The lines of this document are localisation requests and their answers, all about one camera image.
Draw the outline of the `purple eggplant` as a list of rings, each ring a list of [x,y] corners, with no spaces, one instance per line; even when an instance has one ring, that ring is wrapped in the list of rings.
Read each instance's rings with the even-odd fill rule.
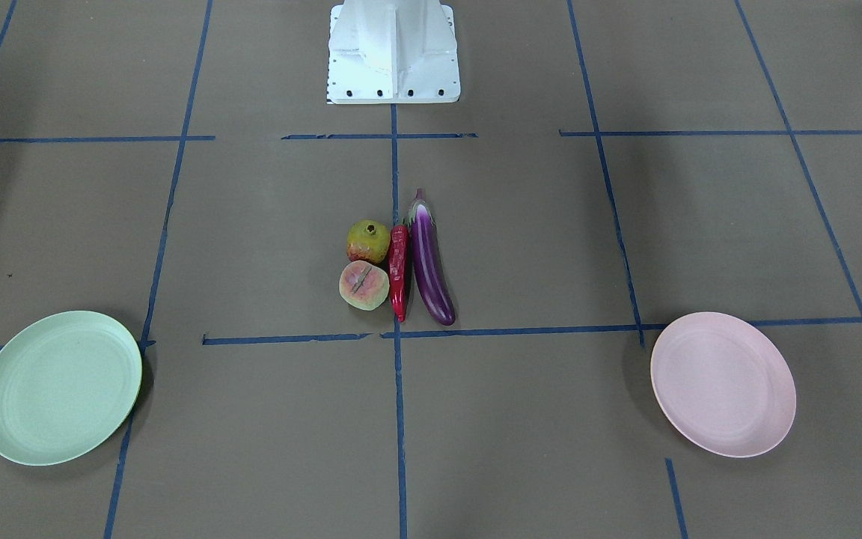
[[[428,314],[442,326],[455,323],[457,314],[446,286],[438,252],[437,228],[424,189],[418,188],[406,216],[412,246],[412,266],[418,294]]]

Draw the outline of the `red chili pepper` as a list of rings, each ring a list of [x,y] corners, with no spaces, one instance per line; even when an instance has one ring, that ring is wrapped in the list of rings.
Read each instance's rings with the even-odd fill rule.
[[[409,256],[409,229],[397,224],[391,229],[388,252],[388,275],[390,280],[389,300],[398,322],[406,320],[407,313],[407,269]]]

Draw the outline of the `yellow-red pomegranate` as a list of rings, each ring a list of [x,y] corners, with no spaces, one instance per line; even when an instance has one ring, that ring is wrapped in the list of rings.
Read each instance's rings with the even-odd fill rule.
[[[359,219],[346,235],[346,256],[349,261],[366,261],[381,265],[390,249],[391,232],[382,222]]]

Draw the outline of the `green-pink peach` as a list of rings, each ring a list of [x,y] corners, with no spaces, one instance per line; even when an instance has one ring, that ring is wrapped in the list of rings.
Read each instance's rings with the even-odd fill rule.
[[[390,279],[379,266],[363,260],[352,261],[340,274],[338,290],[350,306],[373,311],[387,300]]]

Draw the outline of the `pink plate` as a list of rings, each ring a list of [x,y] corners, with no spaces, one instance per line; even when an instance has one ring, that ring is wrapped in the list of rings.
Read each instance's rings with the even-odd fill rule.
[[[794,377],[759,329],[718,311],[667,325],[650,359],[651,389],[668,422],[692,444],[731,458],[778,447],[795,422]]]

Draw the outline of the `green plate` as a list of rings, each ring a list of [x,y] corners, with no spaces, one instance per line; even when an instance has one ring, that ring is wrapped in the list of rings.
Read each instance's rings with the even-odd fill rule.
[[[110,315],[35,321],[0,349],[0,456],[23,466],[85,456],[126,421],[141,379],[139,345]]]

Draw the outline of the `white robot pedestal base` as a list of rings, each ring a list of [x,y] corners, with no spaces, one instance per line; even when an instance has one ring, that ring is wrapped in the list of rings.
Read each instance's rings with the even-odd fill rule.
[[[459,101],[456,20],[448,4],[345,1],[328,20],[327,103]]]

